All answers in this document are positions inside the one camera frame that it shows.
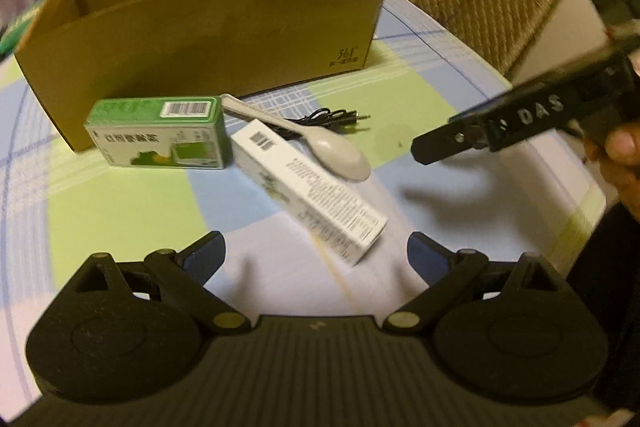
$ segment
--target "metal screw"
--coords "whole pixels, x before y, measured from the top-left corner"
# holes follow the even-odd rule
[[[389,315],[386,320],[396,328],[408,329],[420,323],[420,317],[414,312],[396,312]]]
[[[244,316],[238,312],[223,312],[213,317],[213,323],[225,330],[233,330],[244,324]]]

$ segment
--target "green object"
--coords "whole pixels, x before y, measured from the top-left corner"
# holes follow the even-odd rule
[[[9,55],[13,53],[14,48],[20,41],[20,37],[29,27],[31,21],[35,19],[44,1],[45,0],[37,0],[9,23],[6,31],[2,35],[2,38],[0,38],[0,55]]]
[[[215,96],[99,100],[85,128],[112,165],[222,169],[230,156]]]

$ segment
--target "black audio cable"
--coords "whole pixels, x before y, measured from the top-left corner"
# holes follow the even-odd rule
[[[313,111],[313,113],[303,118],[287,118],[287,120],[299,125],[315,125],[325,127],[332,131],[340,131],[341,128],[355,125],[360,120],[367,120],[368,118],[371,118],[370,115],[361,115],[357,111],[347,111],[345,109],[332,111],[327,107],[321,107],[320,109],[316,109],[315,111]],[[288,131],[276,125],[267,125],[269,125],[271,129],[282,136],[285,140],[292,140],[300,137],[298,133],[295,133],[293,131]]]

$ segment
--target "cardboard box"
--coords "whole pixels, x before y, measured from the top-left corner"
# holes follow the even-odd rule
[[[84,127],[110,165],[223,169],[230,156],[216,96],[99,100]]]
[[[231,147],[245,174],[351,266],[385,228],[386,217],[262,122],[234,133]]]
[[[364,65],[383,0],[47,0],[15,57],[72,149],[103,98],[242,96]]]

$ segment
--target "checkered tablecloth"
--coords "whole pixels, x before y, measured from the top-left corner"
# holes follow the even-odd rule
[[[227,257],[207,288],[258,314],[373,314],[424,289],[406,261],[420,230],[452,250],[492,259],[541,251],[562,271],[604,209],[604,196],[555,133],[500,153],[468,152],[428,167],[411,141],[507,85],[492,68],[406,0],[385,0],[367,67],[250,98],[301,117],[318,107],[372,118],[349,138],[371,178],[353,185],[389,218],[380,240],[345,266],[235,167],[111,168],[95,150],[71,152],[13,57],[0,65],[0,415],[39,393],[24,358],[37,317],[88,254],[118,261],[181,248],[209,230]],[[239,120],[226,120],[229,133]]]

